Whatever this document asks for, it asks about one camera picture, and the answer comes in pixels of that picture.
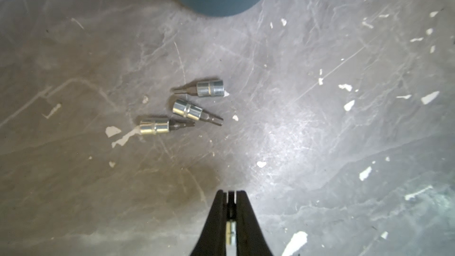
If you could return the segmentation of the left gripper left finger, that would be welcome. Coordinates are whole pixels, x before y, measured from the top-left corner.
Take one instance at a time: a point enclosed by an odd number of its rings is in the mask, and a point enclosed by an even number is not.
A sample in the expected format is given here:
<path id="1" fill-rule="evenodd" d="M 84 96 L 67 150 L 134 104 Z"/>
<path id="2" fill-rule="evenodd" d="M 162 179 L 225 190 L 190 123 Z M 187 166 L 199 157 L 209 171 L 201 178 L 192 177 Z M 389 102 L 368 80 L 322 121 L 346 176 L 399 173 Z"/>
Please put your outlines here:
<path id="1" fill-rule="evenodd" d="M 219 190 L 191 256 L 226 255 L 227 215 L 227 194 Z"/>

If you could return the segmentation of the silver bit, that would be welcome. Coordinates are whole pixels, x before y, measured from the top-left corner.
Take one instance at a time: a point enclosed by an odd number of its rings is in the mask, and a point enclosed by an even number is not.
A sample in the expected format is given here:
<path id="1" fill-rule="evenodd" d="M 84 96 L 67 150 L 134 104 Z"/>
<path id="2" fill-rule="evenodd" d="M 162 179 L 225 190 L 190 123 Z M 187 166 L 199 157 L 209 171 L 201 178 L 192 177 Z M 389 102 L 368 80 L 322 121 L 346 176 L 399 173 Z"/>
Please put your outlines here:
<path id="1" fill-rule="evenodd" d="M 173 113 L 186 119 L 208 122 L 222 126 L 223 119 L 185 100 L 177 99 L 173 104 Z"/>
<path id="2" fill-rule="evenodd" d="M 191 121 L 177 121 L 169 118 L 147 119 L 140 122 L 139 131 L 141 135 L 158 135 L 194 126 L 195 123 Z"/>
<path id="3" fill-rule="evenodd" d="M 237 222 L 234 220 L 226 223 L 226 245 L 237 245 Z"/>
<path id="4" fill-rule="evenodd" d="M 199 81 L 194 85 L 173 89 L 173 93 L 197 97 L 224 97 L 225 88 L 222 80 Z"/>

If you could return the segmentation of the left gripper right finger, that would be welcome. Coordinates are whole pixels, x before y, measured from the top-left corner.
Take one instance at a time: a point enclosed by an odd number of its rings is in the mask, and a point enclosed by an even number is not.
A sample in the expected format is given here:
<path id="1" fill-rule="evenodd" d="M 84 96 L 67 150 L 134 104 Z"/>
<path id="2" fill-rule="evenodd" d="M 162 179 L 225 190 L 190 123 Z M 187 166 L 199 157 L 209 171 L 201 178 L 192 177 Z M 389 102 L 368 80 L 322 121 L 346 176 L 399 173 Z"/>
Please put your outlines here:
<path id="1" fill-rule="evenodd" d="M 272 256 L 245 191 L 236 192 L 237 255 Z"/>

